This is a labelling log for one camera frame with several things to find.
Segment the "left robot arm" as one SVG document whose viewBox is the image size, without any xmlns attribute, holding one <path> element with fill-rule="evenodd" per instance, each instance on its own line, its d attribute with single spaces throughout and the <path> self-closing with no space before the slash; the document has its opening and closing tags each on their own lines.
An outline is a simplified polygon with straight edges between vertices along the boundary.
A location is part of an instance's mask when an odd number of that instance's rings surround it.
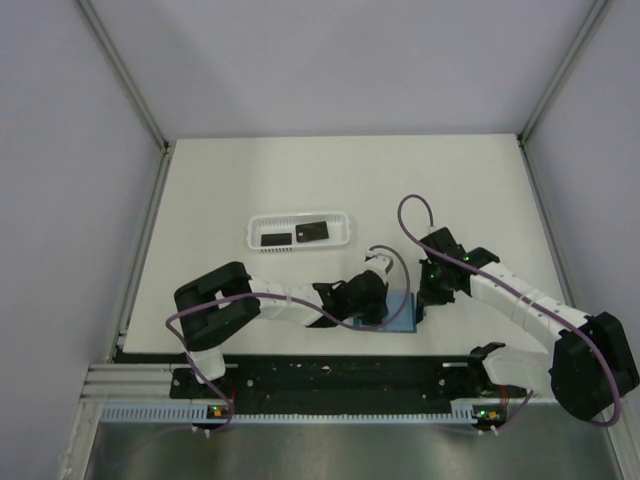
<svg viewBox="0 0 640 480">
<path fill-rule="evenodd" d="M 364 271 L 349 281 L 284 285 L 251 276 L 245 265 L 227 263 L 173 294 L 192 384 L 205 396 L 226 387 L 221 345 L 255 319 L 288 321 L 310 329 L 333 328 L 358 319 L 376 327 L 388 314 L 388 274 L 394 261 L 385 254 L 365 257 Z"/>
</svg>

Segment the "blue leather card holder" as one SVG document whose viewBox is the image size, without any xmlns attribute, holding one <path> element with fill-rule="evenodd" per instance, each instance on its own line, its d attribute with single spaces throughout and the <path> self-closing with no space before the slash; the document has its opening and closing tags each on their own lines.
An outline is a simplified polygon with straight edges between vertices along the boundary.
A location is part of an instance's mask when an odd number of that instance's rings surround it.
<svg viewBox="0 0 640 480">
<path fill-rule="evenodd" d="M 347 324 L 353 329 L 375 333 L 415 333 L 414 295 L 404 290 L 387 292 L 388 314 L 381 324 L 363 324 L 359 318 L 350 318 Z"/>
</svg>

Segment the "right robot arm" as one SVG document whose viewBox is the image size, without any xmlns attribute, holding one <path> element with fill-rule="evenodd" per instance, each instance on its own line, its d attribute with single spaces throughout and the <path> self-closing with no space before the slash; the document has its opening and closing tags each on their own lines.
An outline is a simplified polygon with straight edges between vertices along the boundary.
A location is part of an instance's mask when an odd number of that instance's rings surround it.
<svg viewBox="0 0 640 480">
<path fill-rule="evenodd" d="M 513 386 L 552 396 L 573 417 L 590 421 L 639 385 L 639 372 L 622 323 L 612 314 L 590 315 L 527 284 L 499 257 L 467 251 L 446 227 L 420 241 L 418 307 L 446 305 L 462 292 L 494 308 L 529 334 L 541 351 L 491 342 L 469 354 L 466 380 L 487 396 Z"/>
</svg>

